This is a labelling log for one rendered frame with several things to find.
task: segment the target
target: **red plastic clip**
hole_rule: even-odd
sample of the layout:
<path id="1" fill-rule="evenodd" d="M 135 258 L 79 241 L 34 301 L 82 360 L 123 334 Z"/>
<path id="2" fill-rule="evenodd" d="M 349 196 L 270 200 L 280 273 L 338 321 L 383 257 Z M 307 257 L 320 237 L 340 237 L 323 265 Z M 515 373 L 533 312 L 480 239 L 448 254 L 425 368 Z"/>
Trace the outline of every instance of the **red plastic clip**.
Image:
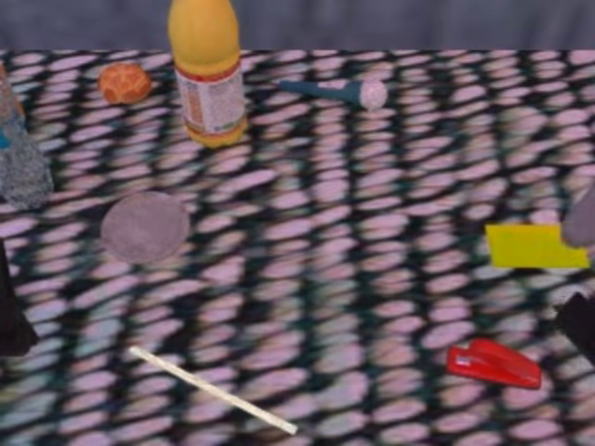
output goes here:
<path id="1" fill-rule="evenodd" d="M 451 374 L 509 386 L 541 387 L 541 369 L 535 362 L 489 339 L 475 339 L 469 348 L 450 347 L 446 369 Z"/>

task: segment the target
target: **yellow rectangle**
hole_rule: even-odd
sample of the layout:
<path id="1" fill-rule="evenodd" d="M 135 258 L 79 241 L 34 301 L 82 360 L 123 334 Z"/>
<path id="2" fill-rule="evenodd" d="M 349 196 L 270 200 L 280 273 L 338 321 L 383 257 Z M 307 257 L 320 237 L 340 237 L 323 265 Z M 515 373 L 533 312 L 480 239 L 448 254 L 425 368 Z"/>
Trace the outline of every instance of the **yellow rectangle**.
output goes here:
<path id="1" fill-rule="evenodd" d="M 560 225 L 486 225 L 497 268 L 588 268 L 586 249 L 562 241 Z"/>

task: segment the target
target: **orange juice bottle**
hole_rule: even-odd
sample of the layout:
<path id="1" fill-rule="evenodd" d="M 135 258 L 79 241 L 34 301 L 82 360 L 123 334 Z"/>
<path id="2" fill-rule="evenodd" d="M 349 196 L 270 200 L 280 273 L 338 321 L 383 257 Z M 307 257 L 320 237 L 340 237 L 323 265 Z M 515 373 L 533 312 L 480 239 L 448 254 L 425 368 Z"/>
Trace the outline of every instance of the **orange juice bottle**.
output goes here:
<path id="1" fill-rule="evenodd" d="M 247 120 L 231 0 L 172 0 L 167 27 L 190 137 L 210 148 L 235 143 Z"/>

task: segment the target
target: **wooden stick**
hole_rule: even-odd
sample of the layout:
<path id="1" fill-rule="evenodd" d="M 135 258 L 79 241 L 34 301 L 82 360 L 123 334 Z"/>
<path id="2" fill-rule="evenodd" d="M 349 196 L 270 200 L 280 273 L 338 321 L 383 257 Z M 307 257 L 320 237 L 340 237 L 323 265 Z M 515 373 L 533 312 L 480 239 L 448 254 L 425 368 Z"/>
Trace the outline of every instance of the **wooden stick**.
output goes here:
<path id="1" fill-rule="evenodd" d="M 203 378 L 200 378 L 194 374 L 189 374 L 185 370 L 180 369 L 177 365 L 172 364 L 168 361 L 164 361 L 161 358 L 158 358 L 155 355 L 149 353 L 144 348 L 131 347 L 128 351 L 130 351 L 130 353 L 132 353 L 134 356 L 137 356 L 142 360 L 148 362 L 149 364 L 152 364 L 155 367 L 159 367 L 160 369 L 163 369 L 166 372 L 173 374 L 179 379 L 186 381 L 188 384 L 192 384 L 193 386 L 196 386 L 201 390 L 210 393 L 214 397 L 224 400 L 228 404 L 231 404 L 232 406 L 235 406 L 238 409 L 242 409 L 243 411 L 246 411 L 254 415 L 256 418 L 260 418 L 262 421 L 269 423 L 272 426 L 284 430 L 290 435 L 295 435 L 296 432 L 298 432 L 298 427 L 296 425 L 292 425 L 291 423 L 279 418 L 278 416 L 273 415 L 270 412 L 259 409 L 257 406 L 249 403 L 246 400 L 242 400 L 241 398 L 227 393 L 225 390 L 219 387 L 207 383 Z"/>

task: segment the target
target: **gray circular object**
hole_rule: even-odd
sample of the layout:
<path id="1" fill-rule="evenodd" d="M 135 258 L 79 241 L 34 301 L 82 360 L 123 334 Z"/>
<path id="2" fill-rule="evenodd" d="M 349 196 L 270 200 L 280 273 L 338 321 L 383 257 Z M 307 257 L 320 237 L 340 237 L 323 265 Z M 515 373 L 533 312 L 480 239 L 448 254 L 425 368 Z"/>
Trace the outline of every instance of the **gray circular object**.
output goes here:
<path id="1" fill-rule="evenodd" d="M 175 254 L 189 232 L 181 203 L 161 192 L 141 192 L 110 209 L 101 224 L 101 242 L 120 260 L 153 263 Z"/>

